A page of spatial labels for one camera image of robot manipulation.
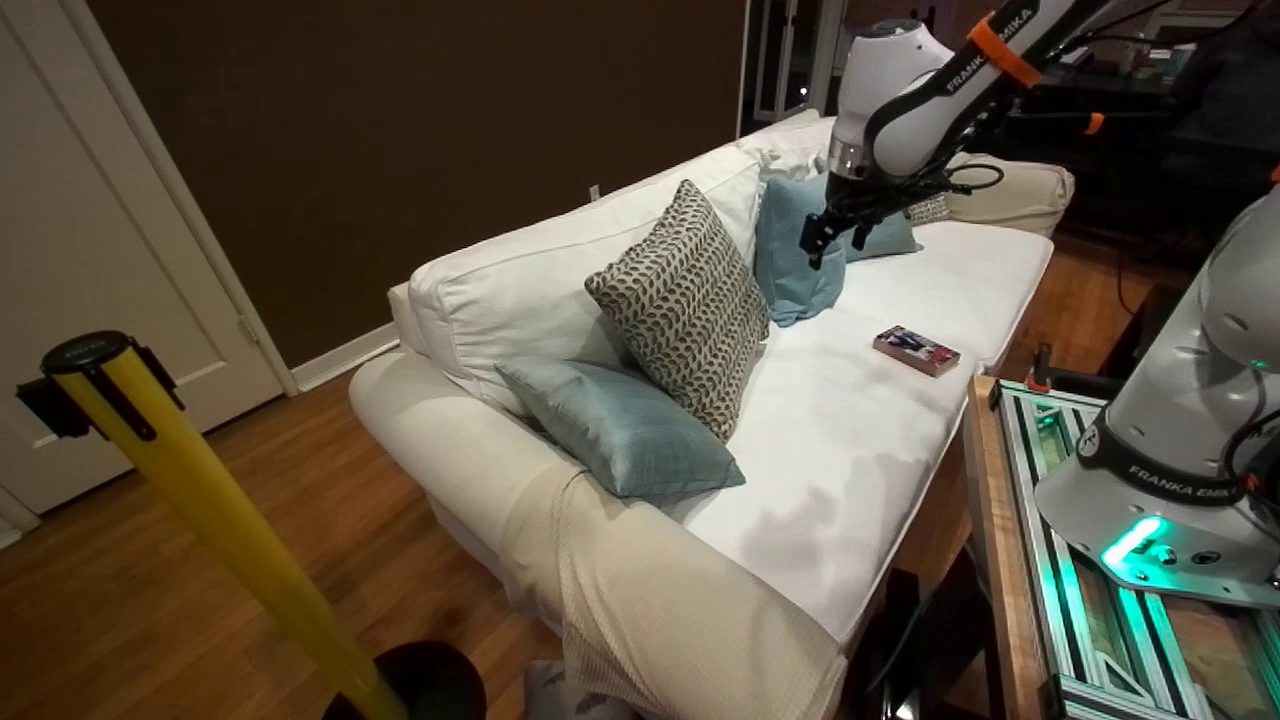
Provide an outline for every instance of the light blue pillow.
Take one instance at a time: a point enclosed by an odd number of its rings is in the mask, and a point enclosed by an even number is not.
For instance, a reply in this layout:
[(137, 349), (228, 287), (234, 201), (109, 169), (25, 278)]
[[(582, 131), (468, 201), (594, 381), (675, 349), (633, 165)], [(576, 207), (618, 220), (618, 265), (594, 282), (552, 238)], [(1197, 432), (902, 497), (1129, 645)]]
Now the light blue pillow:
[(674, 398), (606, 364), (502, 364), (514, 398), (622, 502), (675, 506), (746, 486), (728, 449)]
[(910, 217), (895, 212), (873, 229), (860, 254), (852, 247), (852, 234), (841, 234), (825, 254), (825, 267), (809, 267), (801, 234), (809, 217), (825, 212), (825, 193), (829, 178), (772, 178), (766, 185), (753, 273), (772, 323), (801, 323), (833, 308), (846, 293), (846, 265), (915, 247)]

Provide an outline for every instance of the wooden floor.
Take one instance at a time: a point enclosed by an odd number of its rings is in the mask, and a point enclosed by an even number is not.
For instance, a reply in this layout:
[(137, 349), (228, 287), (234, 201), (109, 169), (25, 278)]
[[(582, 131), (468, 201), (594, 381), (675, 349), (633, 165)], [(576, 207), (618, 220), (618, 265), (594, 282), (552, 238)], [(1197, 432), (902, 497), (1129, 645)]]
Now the wooden floor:
[[(1051, 339), (1055, 364), (1095, 367), (1154, 273), (1061, 247), (1012, 349)], [(368, 649), (444, 635), (483, 674), (491, 716), (522, 716), (522, 674), (555, 639), (505, 605), (426, 497), (360, 432), (345, 381), (267, 403), (212, 438), (218, 452), (295, 548)], [(954, 452), (902, 563), (937, 581), (963, 546)], [(191, 546), (141, 479), (115, 479), (0, 554), (0, 716), (322, 716), (313, 664)]]

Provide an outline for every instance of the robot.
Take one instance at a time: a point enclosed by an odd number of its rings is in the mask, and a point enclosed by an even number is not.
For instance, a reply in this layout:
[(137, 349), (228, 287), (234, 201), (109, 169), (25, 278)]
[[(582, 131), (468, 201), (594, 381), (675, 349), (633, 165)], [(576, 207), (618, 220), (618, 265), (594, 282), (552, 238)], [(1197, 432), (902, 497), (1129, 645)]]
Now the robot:
[[(991, 91), (1109, 0), (1004, 4), (960, 54), (924, 25), (857, 35), (829, 152), (829, 207), (801, 247), (937, 193), (973, 193), (950, 160)], [(1235, 217), (1148, 356), (1076, 452), (1038, 488), (1041, 516), (1113, 581), (1211, 605), (1280, 609), (1280, 188)]]

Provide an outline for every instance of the door frame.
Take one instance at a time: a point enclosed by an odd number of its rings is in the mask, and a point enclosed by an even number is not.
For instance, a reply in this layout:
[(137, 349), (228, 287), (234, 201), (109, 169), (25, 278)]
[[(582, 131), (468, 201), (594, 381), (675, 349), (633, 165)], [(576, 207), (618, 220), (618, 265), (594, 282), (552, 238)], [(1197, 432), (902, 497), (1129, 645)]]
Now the door frame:
[[(66, 12), (72, 32), (59, 32), (59, 29), (46, 25), (40, 12), (27, 12), (31, 4), (46, 4), (46, 12), (47, 12), (47, 4), (55, 12)], [(144, 113), (137, 87), (130, 86), (130, 77), (125, 77), (121, 61), (115, 61), (109, 35), (101, 32), (89, 0), (6, 0), (6, 15), (0, 22), (7, 22), (7, 29), (27, 44), (27, 61), (35, 66), (35, 72), (55, 72), (54, 69), (55, 61), (47, 54), (55, 54), (55, 50), (66, 54), (68, 42), (81, 44), (81, 54), (92, 61), (92, 69), (101, 72), (105, 87), (112, 91), (125, 123), (141, 141), (141, 152), (151, 165), (158, 181), (166, 185), (169, 201), (175, 203), (182, 220), (196, 238), (196, 247), (209, 262), (218, 286), (234, 300), (234, 308), (242, 316), (242, 332), (265, 351), (282, 394), (295, 398), (300, 394), (295, 376), (287, 371), (287, 364), (284, 364), (267, 323), (259, 321), (251, 298), (245, 293), (228, 254), (220, 247), (220, 239), (218, 239), (209, 217), (199, 212), (189, 181), (182, 178), (175, 160), (169, 157), (169, 150), (166, 150), (166, 141), (161, 141), (158, 123), (151, 123), (151, 118)], [(66, 118), (72, 123), (81, 123), (76, 101), (72, 101), (76, 86), (55, 86), (55, 87), (47, 86), (47, 91), (55, 91), (55, 101), (66, 106)], [(105, 150), (92, 141), (92, 131), (81, 131), (81, 141), (86, 141), (89, 157), (109, 169)]]

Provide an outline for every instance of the white door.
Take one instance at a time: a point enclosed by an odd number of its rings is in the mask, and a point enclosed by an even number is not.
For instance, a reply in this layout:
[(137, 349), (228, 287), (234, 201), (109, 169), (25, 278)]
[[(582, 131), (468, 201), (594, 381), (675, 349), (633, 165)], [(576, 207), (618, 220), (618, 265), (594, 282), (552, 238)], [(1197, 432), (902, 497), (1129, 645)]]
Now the white door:
[(54, 441), (12, 398), (81, 332), (148, 346), (199, 429), (284, 394), (251, 308), (234, 304), (218, 267), (226, 256), (92, 15), (0, 0), (0, 491), (47, 512), (130, 468), (101, 438)]

